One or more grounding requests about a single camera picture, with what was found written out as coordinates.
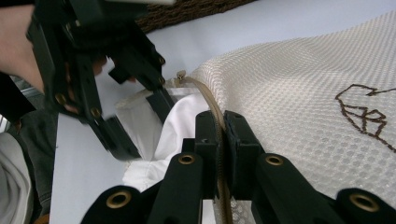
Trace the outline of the brown woven basket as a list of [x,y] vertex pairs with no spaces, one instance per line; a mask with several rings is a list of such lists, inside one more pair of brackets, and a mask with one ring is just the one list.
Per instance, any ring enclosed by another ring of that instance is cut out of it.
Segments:
[[148,14],[136,21],[144,33],[150,33],[185,21],[224,13],[256,0],[176,0],[173,5],[148,6]]

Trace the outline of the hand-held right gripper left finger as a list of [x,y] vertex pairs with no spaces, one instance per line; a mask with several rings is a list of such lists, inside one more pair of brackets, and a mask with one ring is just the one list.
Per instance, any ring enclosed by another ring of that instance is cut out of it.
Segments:
[[201,112],[195,117],[195,136],[183,139],[182,151],[194,152],[203,159],[203,198],[214,199],[218,194],[219,138],[215,120],[210,111]]

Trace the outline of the light grey cloth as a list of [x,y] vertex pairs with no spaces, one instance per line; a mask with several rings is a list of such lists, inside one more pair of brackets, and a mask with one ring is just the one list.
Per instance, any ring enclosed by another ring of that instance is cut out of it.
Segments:
[[0,224],[29,224],[34,209],[32,183],[18,141],[0,133]]

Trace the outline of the white garment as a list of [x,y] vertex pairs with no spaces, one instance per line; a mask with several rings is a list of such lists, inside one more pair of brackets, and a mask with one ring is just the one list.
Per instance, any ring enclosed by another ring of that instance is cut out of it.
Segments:
[[195,117],[208,109],[201,93],[179,99],[164,123],[148,103],[120,109],[120,122],[141,156],[127,162],[123,183],[144,191],[163,180],[170,160],[181,152],[183,140],[195,137]]

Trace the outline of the cream mesh laundry bag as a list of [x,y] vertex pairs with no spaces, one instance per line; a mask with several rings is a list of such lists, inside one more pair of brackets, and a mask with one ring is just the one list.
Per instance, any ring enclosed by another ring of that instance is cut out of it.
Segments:
[[[396,9],[345,31],[264,43],[203,63],[170,84],[201,93],[219,138],[217,190],[203,159],[176,154],[163,180],[123,183],[134,224],[396,224]],[[225,111],[259,140],[256,185],[228,184]]]

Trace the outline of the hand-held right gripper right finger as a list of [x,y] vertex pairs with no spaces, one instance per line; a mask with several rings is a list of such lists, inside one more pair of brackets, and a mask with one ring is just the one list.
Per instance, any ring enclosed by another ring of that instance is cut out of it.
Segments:
[[224,121],[228,142],[230,192],[236,200],[250,200],[256,185],[256,162],[263,153],[263,149],[242,115],[225,111]]

